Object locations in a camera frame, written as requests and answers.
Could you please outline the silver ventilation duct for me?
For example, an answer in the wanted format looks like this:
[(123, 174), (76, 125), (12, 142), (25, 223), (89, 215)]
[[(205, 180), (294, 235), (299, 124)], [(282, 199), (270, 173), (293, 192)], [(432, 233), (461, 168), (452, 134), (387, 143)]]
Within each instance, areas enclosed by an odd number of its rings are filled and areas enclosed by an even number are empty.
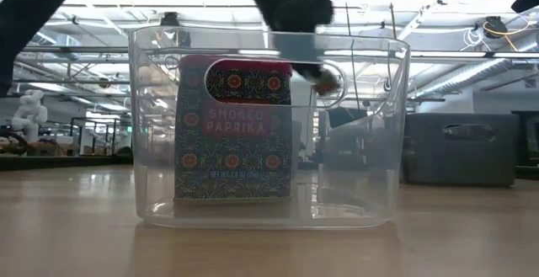
[(539, 65), (539, 56), (533, 58), (496, 58), (478, 64), (466, 65), (449, 72), (411, 92), (411, 99), (444, 95), (503, 74), (515, 65)]

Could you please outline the dark translucent plastic bin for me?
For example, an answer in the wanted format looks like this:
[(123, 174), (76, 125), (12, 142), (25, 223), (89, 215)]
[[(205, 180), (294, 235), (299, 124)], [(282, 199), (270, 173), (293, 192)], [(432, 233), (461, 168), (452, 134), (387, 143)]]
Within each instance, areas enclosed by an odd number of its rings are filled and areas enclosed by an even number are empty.
[(403, 181), (439, 186), (515, 183), (517, 115), (421, 113), (406, 116)]

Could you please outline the clear plastic bin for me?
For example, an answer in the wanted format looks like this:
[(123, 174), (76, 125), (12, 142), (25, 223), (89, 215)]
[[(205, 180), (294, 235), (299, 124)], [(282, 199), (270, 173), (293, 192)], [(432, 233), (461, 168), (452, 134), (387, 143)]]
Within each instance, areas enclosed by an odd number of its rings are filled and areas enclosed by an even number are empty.
[[(154, 26), (129, 37), (136, 212), (152, 224), (203, 228), (316, 229), (377, 226), (396, 207), (394, 168), (327, 170), (319, 162), (319, 113), (344, 107), (406, 115), (409, 47), (399, 40), (315, 34), (324, 78), (311, 83), (280, 57), (279, 33)], [(287, 198), (179, 200), (174, 134), (185, 56), (284, 62), (291, 66), (293, 159)]]

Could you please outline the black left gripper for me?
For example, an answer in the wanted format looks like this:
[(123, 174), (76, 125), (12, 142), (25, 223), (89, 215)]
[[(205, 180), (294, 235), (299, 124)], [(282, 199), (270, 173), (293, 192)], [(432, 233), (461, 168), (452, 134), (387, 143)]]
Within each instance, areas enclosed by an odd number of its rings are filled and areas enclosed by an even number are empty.
[(334, 16), (331, 0), (254, 0), (265, 23), (279, 33), (280, 57), (311, 83), (320, 83), (323, 65), (315, 46), (317, 26), (330, 24)]

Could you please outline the white humanoid robot figure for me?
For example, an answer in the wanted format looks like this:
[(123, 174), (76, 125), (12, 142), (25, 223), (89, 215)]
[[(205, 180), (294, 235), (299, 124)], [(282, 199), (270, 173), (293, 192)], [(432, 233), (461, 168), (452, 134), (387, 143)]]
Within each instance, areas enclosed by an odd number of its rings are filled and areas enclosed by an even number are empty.
[(11, 126), (22, 131), (27, 142), (39, 140), (39, 126), (48, 118), (47, 108), (41, 104), (45, 94), (40, 90), (27, 90), (19, 98), (19, 107), (13, 115)]

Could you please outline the black ceiling-hung device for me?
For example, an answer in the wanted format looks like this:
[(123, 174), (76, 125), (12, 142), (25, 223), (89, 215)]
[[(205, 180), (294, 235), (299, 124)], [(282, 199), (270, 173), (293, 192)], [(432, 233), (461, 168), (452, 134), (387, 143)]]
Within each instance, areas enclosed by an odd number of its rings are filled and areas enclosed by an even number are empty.
[(500, 16), (488, 16), (483, 23), (483, 33), (489, 39), (500, 39), (508, 33), (508, 29)]

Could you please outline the red-lidded smoked paprika tin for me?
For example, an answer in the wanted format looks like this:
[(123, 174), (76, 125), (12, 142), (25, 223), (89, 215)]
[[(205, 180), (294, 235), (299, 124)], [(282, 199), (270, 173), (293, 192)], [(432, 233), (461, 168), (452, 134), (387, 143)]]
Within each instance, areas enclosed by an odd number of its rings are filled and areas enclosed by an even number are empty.
[(175, 198), (289, 197), (291, 66), (190, 55), (179, 70)]

